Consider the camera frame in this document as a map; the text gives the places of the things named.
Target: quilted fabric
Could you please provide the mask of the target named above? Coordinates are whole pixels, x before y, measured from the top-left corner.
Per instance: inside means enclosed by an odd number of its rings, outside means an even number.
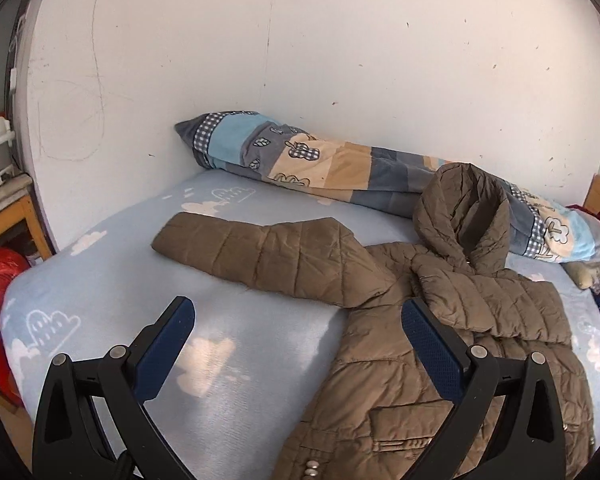
[[[274,480],[401,478],[440,428],[442,401],[402,330],[408,298],[424,298],[467,344],[495,356],[546,356],[566,430],[567,475],[586,464],[592,407],[560,297],[548,282],[504,269],[507,197],[467,164],[436,172],[414,213],[423,245],[362,247],[334,219],[255,226],[182,213],[154,240],[159,253],[220,278],[348,309],[328,377],[284,443]],[[459,473],[480,461],[496,425],[494,399]]]

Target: scuff mark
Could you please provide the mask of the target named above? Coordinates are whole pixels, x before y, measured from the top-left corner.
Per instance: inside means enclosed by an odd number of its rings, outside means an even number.
[[[98,0],[94,0],[93,1],[93,9],[91,10],[91,51],[93,53],[93,63],[95,65],[95,69],[96,69],[95,78],[98,81],[98,100],[100,101],[100,113],[102,115],[100,139],[98,140],[94,149],[91,150],[85,156],[78,157],[78,158],[51,156],[46,152],[45,147],[42,143],[42,132],[40,130],[38,130],[38,138],[40,140],[40,150],[42,153],[45,154],[46,157],[51,158],[52,160],[63,160],[63,161],[67,161],[67,162],[83,162],[83,161],[87,160],[88,158],[92,157],[100,149],[100,146],[102,145],[102,141],[104,140],[104,126],[105,126],[104,87],[102,85],[102,78],[100,76],[100,65],[98,64],[98,54],[96,53],[96,44],[95,44],[95,37],[94,37],[94,24],[95,24],[95,20],[96,20],[96,8],[97,7],[98,7]],[[97,114],[97,112],[94,113],[92,116],[87,117],[87,119],[85,119],[83,122],[90,119],[91,117],[93,117],[96,114]],[[40,128],[40,103],[38,103],[38,128]]]
[[[40,133],[40,101],[36,101],[36,104],[38,105],[38,160],[40,160],[43,151],[42,134]]]
[[[262,97],[262,89],[267,87],[267,69],[269,67],[269,42],[271,40],[271,19],[273,16],[273,1],[271,0],[269,4],[269,21],[267,23],[267,46],[264,52],[264,81],[262,83],[262,88],[260,89],[260,94],[258,95],[258,101]]]

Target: bed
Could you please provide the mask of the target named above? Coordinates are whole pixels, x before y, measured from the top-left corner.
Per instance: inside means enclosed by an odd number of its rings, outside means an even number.
[[[365,245],[418,237],[404,218],[209,170],[110,217],[8,289],[0,326],[32,417],[55,354],[100,357],[130,343],[175,296],[191,298],[195,329],[147,410],[199,478],[265,479],[328,371],[344,313],[249,290],[155,253],[152,239],[183,210],[256,224],[331,216]],[[507,263],[560,292],[600,442],[600,315],[592,296],[557,264],[511,254]],[[114,450],[122,450],[106,406],[98,408]]]

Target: leaf print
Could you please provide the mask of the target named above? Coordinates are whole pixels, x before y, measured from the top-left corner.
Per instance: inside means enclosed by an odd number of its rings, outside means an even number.
[[[265,139],[264,137],[259,137],[253,141],[254,146],[262,147],[262,146],[267,146],[268,144],[271,144],[271,141],[269,139]]]

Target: white cloud print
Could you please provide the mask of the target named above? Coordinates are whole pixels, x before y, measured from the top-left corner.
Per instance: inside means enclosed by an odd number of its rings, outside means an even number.
[[[547,234],[552,240],[558,243],[565,244],[569,240],[569,226],[560,222],[558,218],[547,218],[544,221]]]
[[[207,200],[206,202],[185,202],[182,204],[182,208],[187,213],[197,213],[199,215],[216,216],[218,214],[218,208],[228,204],[228,202],[214,202],[213,200]]]
[[[82,251],[87,250],[94,243],[104,237],[105,234],[107,234],[106,231],[94,231],[93,233],[81,236],[80,239],[71,247],[71,256],[75,256],[76,254],[80,254]]]
[[[37,346],[26,346],[20,339],[14,339],[11,346],[6,346],[5,351],[9,359],[9,366],[13,373],[13,378],[18,385],[20,391],[23,390],[24,373],[20,361],[24,358],[32,359],[40,355],[40,350]]]

